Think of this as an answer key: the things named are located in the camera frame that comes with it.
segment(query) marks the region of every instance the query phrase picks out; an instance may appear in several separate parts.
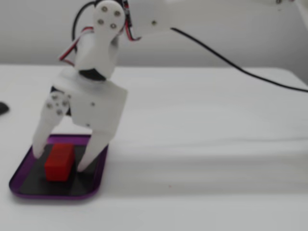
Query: screw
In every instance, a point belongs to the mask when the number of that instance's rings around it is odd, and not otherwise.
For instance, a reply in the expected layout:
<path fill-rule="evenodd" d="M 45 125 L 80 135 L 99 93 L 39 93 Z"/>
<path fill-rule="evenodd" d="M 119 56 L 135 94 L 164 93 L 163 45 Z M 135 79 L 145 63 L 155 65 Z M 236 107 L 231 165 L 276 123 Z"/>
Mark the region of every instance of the screw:
<path fill-rule="evenodd" d="M 53 108 L 51 103 L 48 103 L 46 106 L 47 106 L 48 109 L 52 109 Z"/>
<path fill-rule="evenodd" d="M 103 19 L 99 19 L 99 20 L 97 20 L 97 23 L 98 23 L 99 25 L 104 25 L 104 20 L 103 20 Z"/>
<path fill-rule="evenodd" d="M 63 101 L 62 105 L 63 105 L 63 107 L 66 107 L 68 105 L 68 101 Z"/>
<path fill-rule="evenodd" d="M 59 115 L 60 115 L 60 116 L 62 116 L 62 115 L 63 115 L 63 111 L 62 111 L 62 110 L 60 110 L 60 109 L 59 109 L 59 110 L 57 110 L 57 115 L 58 115 L 58 116 L 59 116 Z"/>
<path fill-rule="evenodd" d="M 110 27 L 111 27 L 112 29 L 116 29 L 116 24 L 112 23 L 112 24 L 110 25 Z"/>
<path fill-rule="evenodd" d="M 58 96 L 57 96 L 57 95 L 52 95 L 51 98 L 52 98 L 53 100 L 57 100 L 57 99 L 58 99 Z"/>
<path fill-rule="evenodd" d="M 116 11 L 115 12 L 115 17 L 119 17 L 121 15 L 121 12 L 120 11 Z"/>

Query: white robotic arm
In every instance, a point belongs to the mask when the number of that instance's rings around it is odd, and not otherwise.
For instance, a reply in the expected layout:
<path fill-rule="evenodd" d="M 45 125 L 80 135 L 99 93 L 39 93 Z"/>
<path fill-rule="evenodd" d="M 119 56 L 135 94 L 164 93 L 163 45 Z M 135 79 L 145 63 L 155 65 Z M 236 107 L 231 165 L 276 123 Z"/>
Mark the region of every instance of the white robotic arm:
<path fill-rule="evenodd" d="M 261 12 L 293 0 L 127 0 L 132 27 L 137 37 L 171 27 L 198 25 L 213 20 Z"/>
<path fill-rule="evenodd" d="M 83 171 L 114 137 L 127 91 L 113 84 L 117 38 L 133 29 L 135 37 L 242 12 L 261 11 L 277 0 L 97 0 L 93 30 L 76 41 L 75 66 L 54 80 L 33 137 L 33 154 L 40 158 L 50 133 L 65 115 L 75 124 L 92 129 L 92 137 L 78 171 Z M 298 0 L 308 22 L 306 0 Z"/>

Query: red block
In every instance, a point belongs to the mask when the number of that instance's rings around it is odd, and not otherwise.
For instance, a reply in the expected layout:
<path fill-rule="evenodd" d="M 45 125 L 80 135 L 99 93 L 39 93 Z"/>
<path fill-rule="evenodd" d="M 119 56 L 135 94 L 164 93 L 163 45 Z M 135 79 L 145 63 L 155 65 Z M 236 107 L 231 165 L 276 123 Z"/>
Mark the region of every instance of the red block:
<path fill-rule="evenodd" d="M 75 160 L 74 145 L 71 143 L 56 143 L 45 163 L 46 179 L 48 181 L 67 181 Z"/>

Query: black cable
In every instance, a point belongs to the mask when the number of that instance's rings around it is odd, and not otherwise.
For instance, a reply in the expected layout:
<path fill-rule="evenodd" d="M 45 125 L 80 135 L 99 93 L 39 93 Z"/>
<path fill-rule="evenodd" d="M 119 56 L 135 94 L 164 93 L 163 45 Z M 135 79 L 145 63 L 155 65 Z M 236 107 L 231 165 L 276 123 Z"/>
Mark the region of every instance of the black cable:
<path fill-rule="evenodd" d="M 295 88 L 295 87 L 290 87 L 290 86 L 287 86 L 287 85 L 284 85 L 284 84 L 281 84 L 281 83 L 277 83 L 275 81 L 271 81 L 269 79 L 266 79 L 266 78 L 263 78 L 263 77 L 260 77 L 260 76 L 257 76 L 251 72 L 248 72 L 248 71 L 245 71 L 244 69 L 242 69 L 241 67 L 239 67 L 238 65 L 236 65 L 235 63 L 231 62 L 230 60 L 228 60 L 227 58 L 225 58 L 224 56 L 222 56 L 221 54 L 219 54 L 218 52 L 216 52 L 215 50 L 213 50 L 212 48 L 210 48 L 209 46 L 205 45 L 203 42 L 199 41 L 198 39 L 190 36 L 189 34 L 179 30 L 179 29 L 176 29 L 176 28 L 171 28 L 171 30 L 189 38 L 190 40 L 196 42 L 197 44 L 199 44 L 200 46 L 202 46 L 203 48 L 207 49 L 209 52 L 211 52 L 212 54 L 214 54 L 215 56 L 217 56 L 218 58 L 222 59 L 223 61 L 225 61 L 227 64 L 229 64 L 230 66 L 234 67 L 235 69 L 239 70 L 240 72 L 248 75 L 248 76 L 251 76 L 253 78 L 256 78 L 256 79 L 259 79 L 259 80 L 262 80 L 262 81 L 265 81 L 265 82 L 268 82 L 270 84 L 273 84 L 273 85 L 276 85 L 278 87 L 282 87 L 282 88 L 286 88 L 286 89 L 289 89 L 289 90 L 296 90 L 296 91 L 301 91 L 301 92 L 306 92 L 308 93 L 308 90 L 306 89 L 301 89 L 301 88 Z"/>
<path fill-rule="evenodd" d="M 96 4 L 95 1 L 90 1 L 88 2 L 87 4 L 85 4 L 80 10 L 79 12 L 77 13 L 75 19 L 74 19 L 74 23 L 73 23 L 73 29 L 72 29 L 72 41 L 75 40 L 76 38 L 76 27 L 77 27 L 77 24 L 78 24 L 78 20 L 80 18 L 80 16 L 82 15 L 82 13 L 90 6 L 94 6 Z"/>

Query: white table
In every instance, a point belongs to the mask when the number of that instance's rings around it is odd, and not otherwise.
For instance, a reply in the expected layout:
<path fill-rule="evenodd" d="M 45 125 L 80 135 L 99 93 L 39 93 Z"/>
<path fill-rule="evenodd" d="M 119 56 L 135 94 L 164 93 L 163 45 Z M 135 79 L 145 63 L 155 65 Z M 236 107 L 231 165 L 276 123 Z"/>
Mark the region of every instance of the white table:
<path fill-rule="evenodd" d="M 101 189 L 29 201 L 8 182 L 57 66 L 0 66 L 0 230 L 307 231 L 308 95 L 232 69 L 118 68 L 130 92 Z M 304 88 L 292 73 L 252 69 Z M 89 133 L 66 118 L 55 133 Z"/>

